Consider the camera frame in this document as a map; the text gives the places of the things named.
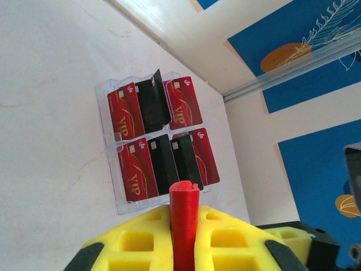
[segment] black card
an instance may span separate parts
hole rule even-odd
[[[181,181],[189,180],[198,184],[198,188],[203,190],[201,175],[199,173],[196,155],[189,135],[176,138],[170,141],[173,151],[178,176]]]
[[[151,79],[138,82],[135,86],[145,132],[161,130],[171,122],[171,116],[160,70]]]
[[[148,141],[159,195],[169,193],[169,187],[179,181],[168,135]]]

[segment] white ceiling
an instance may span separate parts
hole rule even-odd
[[[109,0],[170,53],[224,93],[255,78],[227,39],[291,0]]]

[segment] red card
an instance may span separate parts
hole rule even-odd
[[[136,202],[159,195],[145,138],[124,145],[118,157],[127,201]]]
[[[201,124],[202,116],[190,76],[165,82],[165,86],[172,115],[171,130]]]
[[[134,83],[108,94],[116,141],[130,140],[144,135],[144,125]]]
[[[215,165],[206,129],[201,128],[188,133],[192,139],[193,149],[203,185],[206,186],[219,182],[219,174],[217,166]]]

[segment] card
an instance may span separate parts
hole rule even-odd
[[[219,174],[206,129],[201,128],[190,131],[189,135],[192,138],[193,149],[196,154],[203,185],[219,182]]]
[[[164,134],[148,141],[153,170],[160,195],[168,194],[169,187],[179,181],[169,137]]]
[[[163,129],[171,117],[160,70],[151,79],[136,83],[135,87],[146,133]]]
[[[118,153],[118,157],[128,202],[159,195],[145,138],[124,145],[123,150]]]
[[[144,126],[134,83],[108,94],[115,140],[130,140],[144,135]]]
[[[165,82],[172,113],[171,130],[189,127],[203,122],[190,76]]]
[[[178,176],[181,181],[189,180],[203,189],[202,178],[198,169],[196,155],[190,135],[184,135],[170,141]]]

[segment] red foam cylinder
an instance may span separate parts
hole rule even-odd
[[[194,244],[198,225],[199,188],[190,181],[169,188],[174,271],[195,271]]]

